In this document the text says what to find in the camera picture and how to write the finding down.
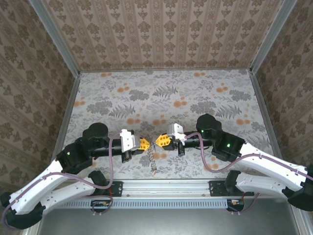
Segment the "metal keyring with chain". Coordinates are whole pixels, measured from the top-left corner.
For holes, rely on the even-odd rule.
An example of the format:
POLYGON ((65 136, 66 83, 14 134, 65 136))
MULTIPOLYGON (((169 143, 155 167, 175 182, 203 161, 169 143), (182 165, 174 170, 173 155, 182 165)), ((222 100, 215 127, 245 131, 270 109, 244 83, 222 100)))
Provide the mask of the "metal keyring with chain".
POLYGON ((147 150, 147 155, 150 161, 150 167, 151 167, 151 173, 152 175, 156 175, 157 174, 157 166, 156 166, 156 162, 154 160, 154 143, 153 143, 153 138, 148 135, 148 142, 149 142, 149 148, 147 150))

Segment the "grey metal sheet panel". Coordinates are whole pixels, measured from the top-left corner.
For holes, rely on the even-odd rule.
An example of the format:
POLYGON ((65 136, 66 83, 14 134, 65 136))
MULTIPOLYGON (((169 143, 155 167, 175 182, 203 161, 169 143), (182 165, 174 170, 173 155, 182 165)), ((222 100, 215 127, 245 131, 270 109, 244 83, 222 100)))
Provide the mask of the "grey metal sheet panel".
POLYGON ((59 209, 45 216, 38 235, 300 235, 291 207, 258 199, 242 214, 215 209, 59 209))

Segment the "left aluminium side rail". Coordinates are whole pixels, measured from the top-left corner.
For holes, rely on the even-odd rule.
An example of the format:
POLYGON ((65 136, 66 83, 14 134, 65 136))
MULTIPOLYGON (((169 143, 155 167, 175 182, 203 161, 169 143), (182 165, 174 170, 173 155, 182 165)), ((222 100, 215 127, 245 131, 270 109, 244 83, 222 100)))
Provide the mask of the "left aluminium side rail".
POLYGON ((80 77, 77 77, 77 78, 74 79, 74 83, 73 83, 73 86, 72 86, 72 89, 71 89, 71 93, 70 93, 69 100, 68 100, 68 103, 67 103, 67 107, 66 107, 66 110, 65 110, 64 118, 63 118, 63 121, 62 121, 62 125, 61 125, 60 131, 59 131, 59 135, 58 135, 58 138, 57 138, 57 141, 56 141, 56 144, 55 144, 55 148, 54 148, 54 151, 53 151, 53 156, 55 156, 56 154, 58 154, 62 150, 64 141, 65 141, 65 138, 66 138, 66 134, 67 134, 68 125, 69 125, 69 122, 70 122, 71 113, 72 113, 72 110, 73 110, 73 107, 74 107, 74 103, 75 103, 75 99, 76 99, 76 96, 77 96, 77 93, 78 93, 79 84, 80 84, 80 77))

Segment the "aluminium side rail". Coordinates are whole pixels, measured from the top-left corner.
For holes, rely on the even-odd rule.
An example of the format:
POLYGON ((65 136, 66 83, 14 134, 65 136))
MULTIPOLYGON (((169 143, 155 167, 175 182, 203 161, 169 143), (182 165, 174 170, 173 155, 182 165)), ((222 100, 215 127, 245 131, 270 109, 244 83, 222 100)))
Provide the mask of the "aluminium side rail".
POLYGON ((250 70, 248 70, 248 72, 249 72, 252 86, 254 88, 256 99, 257 99, 259 107, 260 107, 260 111, 261 111, 261 114, 262 114, 262 117, 264 120, 265 128, 266 128, 267 133, 268 133, 268 138, 269 138, 269 141, 271 143, 273 153, 276 157, 282 159, 283 156, 282 156, 280 148, 279 148, 279 144, 278 144, 278 141, 277 141, 277 138, 276 138, 276 135, 274 132, 274 128, 272 126, 272 123, 271 123, 271 120, 270 120, 270 117, 269 117, 269 114, 267 111, 267 107, 266 107, 264 97, 263 97, 261 88, 259 86, 257 77, 250 70))
POLYGON ((77 78, 74 79, 74 83, 73 83, 73 86, 72 86, 72 89, 71 89, 71 93, 70 93, 69 100, 68 100, 68 103, 67 103, 67 107, 66 107, 66 110, 65 110, 64 118, 63 118, 63 121, 62 121, 62 125, 61 125, 60 131, 59 131, 59 135, 58 135, 58 138, 57 138, 57 141, 56 141, 56 144, 55 144, 55 148, 54 148, 54 151, 53 151, 53 156, 55 156, 56 154, 58 154, 62 150, 64 141, 65 141, 65 138, 66 138, 66 134, 67 134, 68 125, 69 125, 69 122, 70 122, 71 113, 72 113, 72 110, 73 110, 73 107, 74 107, 74 103, 75 103, 75 99, 76 99, 76 96, 77 96, 77 93, 78 93, 79 84, 80 84, 80 77, 77 77, 77 78))

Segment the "aluminium mounting rail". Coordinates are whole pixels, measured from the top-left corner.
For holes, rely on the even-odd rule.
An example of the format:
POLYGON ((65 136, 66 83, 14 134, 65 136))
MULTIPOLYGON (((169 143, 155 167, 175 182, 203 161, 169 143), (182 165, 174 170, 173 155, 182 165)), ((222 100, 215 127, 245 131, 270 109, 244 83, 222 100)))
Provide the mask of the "aluminium mounting rail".
MULTIPOLYGON (((210 196, 209 181, 211 180, 124 180, 121 197, 131 198, 174 198, 174 197, 212 197, 210 196)), ((254 192, 274 197, 288 198, 299 191, 302 185, 285 185, 283 182, 270 177, 247 175, 235 182, 225 181, 227 185, 236 186, 242 192, 254 192)), ((89 185, 77 182, 53 191, 66 200, 81 197, 104 197, 106 189, 95 189, 89 185)), ((217 198, 241 198, 245 196, 217 196, 217 198)))

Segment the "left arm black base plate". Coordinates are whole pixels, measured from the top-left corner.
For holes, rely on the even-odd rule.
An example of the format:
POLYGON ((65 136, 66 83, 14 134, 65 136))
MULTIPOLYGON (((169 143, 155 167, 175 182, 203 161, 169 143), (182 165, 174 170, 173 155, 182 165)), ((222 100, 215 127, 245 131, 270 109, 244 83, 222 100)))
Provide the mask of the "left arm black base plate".
POLYGON ((123 191, 122 181, 113 181, 110 188, 106 189, 106 195, 111 197, 121 197, 123 191))

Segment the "right aluminium side rail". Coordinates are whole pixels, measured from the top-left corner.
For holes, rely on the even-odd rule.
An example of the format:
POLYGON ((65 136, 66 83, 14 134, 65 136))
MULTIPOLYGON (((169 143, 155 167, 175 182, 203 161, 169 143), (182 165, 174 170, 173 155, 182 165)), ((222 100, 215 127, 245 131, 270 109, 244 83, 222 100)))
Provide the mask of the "right aluminium side rail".
POLYGON ((264 120, 265 128, 266 128, 267 133, 268 133, 268 138, 269 138, 269 141, 271 143, 273 153, 276 157, 282 159, 283 156, 282 156, 280 148, 279 148, 279 144, 278 144, 278 141, 277 141, 277 138, 276 138, 276 135, 274 132, 274 128, 272 126, 272 123, 271 123, 271 120, 270 120, 270 117, 269 117, 269 114, 267 111, 267 107, 266 107, 264 97, 263 97, 261 88, 259 86, 257 77, 250 70, 248 70, 248 72, 249 72, 252 86, 254 88, 256 99, 257 99, 259 107, 260 107, 260 111, 261 111, 261 114, 262 114, 262 117, 264 120))

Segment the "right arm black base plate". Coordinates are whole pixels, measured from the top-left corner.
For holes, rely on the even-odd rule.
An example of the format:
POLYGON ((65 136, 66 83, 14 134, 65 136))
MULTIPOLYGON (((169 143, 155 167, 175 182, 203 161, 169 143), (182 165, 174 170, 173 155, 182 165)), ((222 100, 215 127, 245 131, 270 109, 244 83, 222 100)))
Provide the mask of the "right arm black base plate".
POLYGON ((254 192, 242 192, 236 186, 227 185, 224 180, 209 181, 210 196, 254 196, 254 192))

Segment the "left aluminium corner post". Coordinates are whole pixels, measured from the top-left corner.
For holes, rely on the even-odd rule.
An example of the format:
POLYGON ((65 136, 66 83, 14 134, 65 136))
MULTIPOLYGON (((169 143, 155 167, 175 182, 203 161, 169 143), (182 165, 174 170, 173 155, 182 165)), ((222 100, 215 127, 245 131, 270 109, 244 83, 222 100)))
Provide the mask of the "left aluminium corner post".
POLYGON ((61 54, 64 62, 66 63, 68 69, 72 73, 75 79, 79 77, 80 69, 77 63, 74 61, 73 56, 66 45, 65 40, 62 38, 62 34, 54 23, 53 19, 49 15, 46 7, 42 0, 29 0, 30 4, 34 8, 36 14, 44 25, 46 31, 50 35, 52 41, 54 42, 57 50, 61 54))

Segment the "aluminium corner post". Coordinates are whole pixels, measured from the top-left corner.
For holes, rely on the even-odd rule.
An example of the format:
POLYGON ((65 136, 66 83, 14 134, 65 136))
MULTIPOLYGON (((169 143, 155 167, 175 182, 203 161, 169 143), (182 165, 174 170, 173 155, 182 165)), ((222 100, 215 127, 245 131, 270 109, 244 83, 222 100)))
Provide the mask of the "aluminium corner post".
POLYGON ((288 19, 290 13, 292 12, 294 6, 296 5, 297 0, 284 0, 282 5, 277 12, 269 30, 261 43, 261 46, 256 53, 251 66, 250 71, 251 74, 255 75, 258 69, 260 68, 261 64, 263 63, 266 55, 268 54, 269 50, 271 49, 273 43, 275 42, 278 34, 280 33, 281 29, 283 28, 286 20, 288 19))
POLYGON ((42 0, 29 0, 30 4, 34 8, 36 14, 44 25, 46 31, 50 35, 52 41, 54 42, 57 50, 61 54, 64 62, 66 63, 68 69, 72 73, 75 79, 79 77, 80 69, 77 63, 74 61, 73 56, 66 45, 65 40, 62 38, 62 34, 54 23, 53 19, 49 15, 46 7, 42 0))

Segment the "right aluminium corner post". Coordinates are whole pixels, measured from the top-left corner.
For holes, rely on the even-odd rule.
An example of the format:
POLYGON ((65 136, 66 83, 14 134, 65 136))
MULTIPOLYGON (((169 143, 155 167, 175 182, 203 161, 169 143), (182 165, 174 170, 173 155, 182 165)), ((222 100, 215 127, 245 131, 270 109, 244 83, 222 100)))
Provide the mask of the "right aluminium corner post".
POLYGON ((260 68, 261 64, 263 63, 266 55, 268 54, 269 50, 271 49, 273 43, 275 42, 278 34, 280 33, 281 29, 283 28, 286 20, 288 19, 290 13, 292 12, 294 6, 296 5, 297 0, 284 0, 282 5, 277 12, 269 30, 261 43, 261 46, 256 53, 251 66, 250 71, 251 74, 255 75, 258 69, 260 68))

